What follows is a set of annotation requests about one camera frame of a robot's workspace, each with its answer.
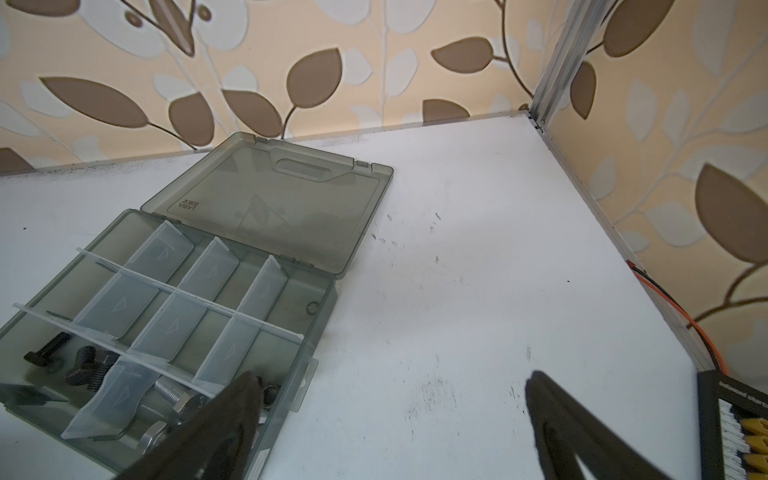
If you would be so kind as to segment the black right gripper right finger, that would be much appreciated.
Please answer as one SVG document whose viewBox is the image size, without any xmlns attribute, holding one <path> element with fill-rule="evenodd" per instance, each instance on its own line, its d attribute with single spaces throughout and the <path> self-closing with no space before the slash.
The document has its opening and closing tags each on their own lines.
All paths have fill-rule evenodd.
<svg viewBox="0 0 768 480">
<path fill-rule="evenodd" d="M 525 398 L 546 479 L 666 477 L 544 372 L 532 372 Z"/>
</svg>

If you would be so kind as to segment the silver hex bolt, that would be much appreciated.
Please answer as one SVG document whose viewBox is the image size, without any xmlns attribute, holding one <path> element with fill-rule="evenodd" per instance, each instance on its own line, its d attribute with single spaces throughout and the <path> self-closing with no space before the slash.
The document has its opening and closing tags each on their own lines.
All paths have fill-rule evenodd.
<svg viewBox="0 0 768 480">
<path fill-rule="evenodd" d="M 165 376 L 161 376 L 155 381 L 154 388 L 172 405 L 177 423 L 188 421 L 207 402 L 205 395 L 187 389 L 184 385 Z"/>
</svg>

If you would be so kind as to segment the black hex bolt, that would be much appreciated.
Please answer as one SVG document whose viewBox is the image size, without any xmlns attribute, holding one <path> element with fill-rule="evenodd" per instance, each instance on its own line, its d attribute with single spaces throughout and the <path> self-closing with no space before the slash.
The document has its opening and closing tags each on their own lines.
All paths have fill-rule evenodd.
<svg viewBox="0 0 768 480">
<path fill-rule="evenodd" d="M 78 349 L 74 364 L 67 371 L 64 381 L 70 386 L 82 386 L 90 382 L 96 370 L 96 349 L 87 345 Z"/>
<path fill-rule="evenodd" d="M 61 349 L 70 339 L 70 333 L 60 332 L 40 349 L 27 352 L 24 355 L 24 360 L 37 367 L 46 367 L 51 363 L 53 354 Z"/>
<path fill-rule="evenodd" d="M 117 360 L 120 358 L 120 356 L 114 352 L 108 352 L 104 359 L 101 360 L 95 371 L 93 372 L 87 386 L 87 390 L 91 392 L 98 392 L 101 388 L 106 375 L 109 373 L 110 369 L 113 367 L 113 365 L 117 362 Z"/>
</svg>

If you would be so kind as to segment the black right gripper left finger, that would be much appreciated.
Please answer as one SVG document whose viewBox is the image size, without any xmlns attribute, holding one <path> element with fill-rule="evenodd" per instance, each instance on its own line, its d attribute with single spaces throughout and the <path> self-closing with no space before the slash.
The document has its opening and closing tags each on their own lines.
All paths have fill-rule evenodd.
<svg viewBox="0 0 768 480">
<path fill-rule="evenodd" d="M 263 406 L 263 381 L 240 375 L 119 479 L 242 479 Z"/>
</svg>

